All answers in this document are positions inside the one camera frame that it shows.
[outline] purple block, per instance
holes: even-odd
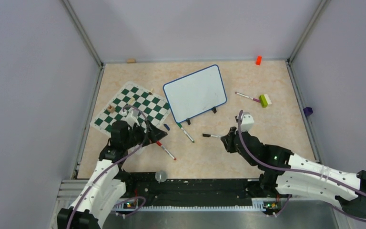
[[[312,115],[313,113],[314,113],[314,111],[312,111],[311,107],[304,108],[305,117],[308,117],[308,116]]]

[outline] small whiteboard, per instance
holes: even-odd
[[[224,83],[216,64],[166,83],[163,91],[177,123],[226,103]]]

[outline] chessboard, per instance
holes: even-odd
[[[164,97],[153,94],[150,90],[136,83],[127,82],[91,121],[91,126],[110,137],[112,124],[116,120],[125,120],[126,112],[124,113],[122,108],[128,105],[128,102],[130,102],[129,105],[143,111],[147,119],[156,127],[162,125],[171,112],[170,106]],[[107,110],[109,105],[115,108],[114,112],[110,113]],[[138,121],[146,128],[142,115],[138,116]]]

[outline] table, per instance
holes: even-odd
[[[162,86],[174,79],[193,73],[212,64],[220,68],[227,102],[212,111],[182,123],[194,138],[192,143],[176,125],[172,115],[165,123],[171,128],[161,142],[177,158],[173,161],[156,144],[147,146],[141,155],[128,158],[123,169],[127,172],[164,170],[168,178],[258,178],[261,171],[250,166],[240,155],[225,151],[218,138],[202,137],[202,133],[225,135],[236,126],[239,111],[250,112],[255,124],[250,131],[265,144],[279,145],[314,160],[305,126],[284,61],[232,62],[153,62],[107,64],[99,89],[93,117],[107,104],[127,81],[133,81],[154,93],[165,96]],[[235,95],[235,91],[251,97],[269,94],[273,104],[267,108],[252,100]],[[108,137],[90,127],[82,156],[78,178],[89,178],[100,151]]]

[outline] gray floor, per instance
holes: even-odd
[[[278,218],[261,212],[138,212],[123,220],[111,214],[103,229],[337,229],[330,207],[292,201]]]

